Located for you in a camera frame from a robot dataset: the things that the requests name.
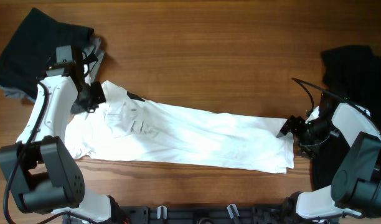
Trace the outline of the white t-shirt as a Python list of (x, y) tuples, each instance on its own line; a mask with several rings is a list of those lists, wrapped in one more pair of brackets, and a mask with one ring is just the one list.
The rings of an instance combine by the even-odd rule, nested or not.
[(73, 117), (65, 133), (72, 157), (148, 161), (285, 173), (293, 137), (278, 137), (283, 118), (213, 113), (131, 96), (102, 84), (106, 102)]

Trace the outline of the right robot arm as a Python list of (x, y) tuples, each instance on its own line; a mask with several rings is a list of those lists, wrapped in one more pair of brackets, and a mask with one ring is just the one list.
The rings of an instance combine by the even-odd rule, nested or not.
[(302, 155), (331, 170), (330, 184), (296, 192), (279, 211), (281, 223), (334, 223), (346, 216), (381, 218), (381, 130), (365, 110), (325, 93), (318, 117), (289, 117), (278, 137), (298, 139)]

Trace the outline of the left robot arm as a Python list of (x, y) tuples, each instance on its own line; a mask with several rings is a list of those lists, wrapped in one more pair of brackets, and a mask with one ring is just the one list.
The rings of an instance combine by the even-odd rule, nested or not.
[(100, 82), (85, 82), (79, 48), (57, 47), (56, 63), (37, 81), (37, 98), (29, 121), (15, 144), (0, 149), (0, 168), (7, 180), (3, 212), (8, 223), (12, 197), (22, 213), (66, 216), (79, 223), (124, 220), (115, 200), (85, 187), (82, 172), (65, 147), (65, 130), (73, 105), (87, 113), (106, 101)]

